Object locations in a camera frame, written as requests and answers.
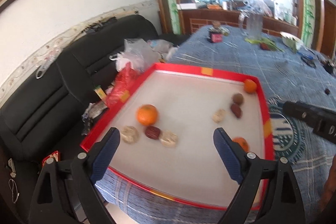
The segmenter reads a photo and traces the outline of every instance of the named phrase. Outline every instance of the snack package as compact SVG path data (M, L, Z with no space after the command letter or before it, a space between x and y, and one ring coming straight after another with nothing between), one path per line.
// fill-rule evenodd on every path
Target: snack package
M60 161L60 152L59 151L54 151L48 157L45 157L42 161L42 167L45 165L48 158L53 158L56 161Z
M118 73L115 78L115 85L112 92L106 97L106 105L111 108L117 103L124 93L134 84L139 74L131 68L131 63L128 62L126 66Z

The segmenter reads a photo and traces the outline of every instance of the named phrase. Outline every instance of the white plastic bag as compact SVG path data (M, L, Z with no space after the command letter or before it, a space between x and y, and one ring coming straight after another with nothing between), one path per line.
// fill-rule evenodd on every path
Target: white plastic bag
M117 71L121 71L131 62L132 69L143 73L161 58L143 39L125 39L124 42L125 51L117 54L116 58L110 57L111 60L116 60Z
M168 54L165 57L165 61L168 62L169 59L177 52L178 49L179 49L179 47L170 48Z
M41 78L45 72L47 71L47 69L50 67L50 65L56 60L56 58L61 54L62 52L62 48L60 46L55 46L51 52L44 58L44 60L42 60L39 63L39 67L36 71L35 77L36 79Z
M121 71L128 62L131 62L131 68L138 72L144 72L144 68L147 66L142 56L131 52L121 52L115 58L110 59L116 60L115 68L117 71Z
M266 5L263 0L244 0L245 7L242 7L244 10L255 12L258 14L267 15L273 17L271 9Z
M173 43L168 42L166 40L163 39L158 39L158 40L148 40L147 43L151 46L151 48L155 51L155 52L159 52L159 53L168 53L170 48L172 48L174 46Z

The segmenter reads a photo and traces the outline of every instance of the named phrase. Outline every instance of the table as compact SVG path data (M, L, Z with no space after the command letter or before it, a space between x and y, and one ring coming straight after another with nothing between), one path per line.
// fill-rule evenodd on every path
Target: table
M336 108L336 79L329 75L315 57L317 68L308 67L291 52L279 37L271 38L284 52L263 51L244 41L240 30L231 32L224 43L206 40L208 26L202 27L181 45L170 62L254 75L259 78L268 99L276 156L286 156L298 181L307 223L318 214L318 201L328 177L336 145L312 134L305 123L281 114L281 101L303 101ZM310 51L300 52L312 55ZM217 223L223 211L196 208L155 196L107 170L97 189L110 203L116 204L139 224L143 223ZM248 221L255 216L251 212Z

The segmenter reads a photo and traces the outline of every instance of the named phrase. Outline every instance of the cable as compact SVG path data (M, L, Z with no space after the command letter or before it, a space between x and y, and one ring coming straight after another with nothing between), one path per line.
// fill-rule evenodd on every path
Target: cable
M17 199L19 198L20 193L17 191L17 186L13 179L10 179L8 181L8 185L9 185L10 190L12 191L12 202L15 204L17 202ZM14 200L14 186L16 188L16 199L15 200Z

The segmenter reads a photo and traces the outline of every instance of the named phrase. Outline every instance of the scissors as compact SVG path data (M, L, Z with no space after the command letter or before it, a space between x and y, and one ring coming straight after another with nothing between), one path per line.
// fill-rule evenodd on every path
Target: scissors
M305 55L305 54L303 54L303 53L301 53L301 52L297 52L297 53L298 53L298 55L303 56L303 57L305 57L305 58L307 58L307 59L309 59L309 60L313 60L313 59L314 59L314 57L311 56L311 55Z
M301 60L305 62L309 67L316 69L316 65L314 63L314 60L310 59L309 57L303 55L301 56Z

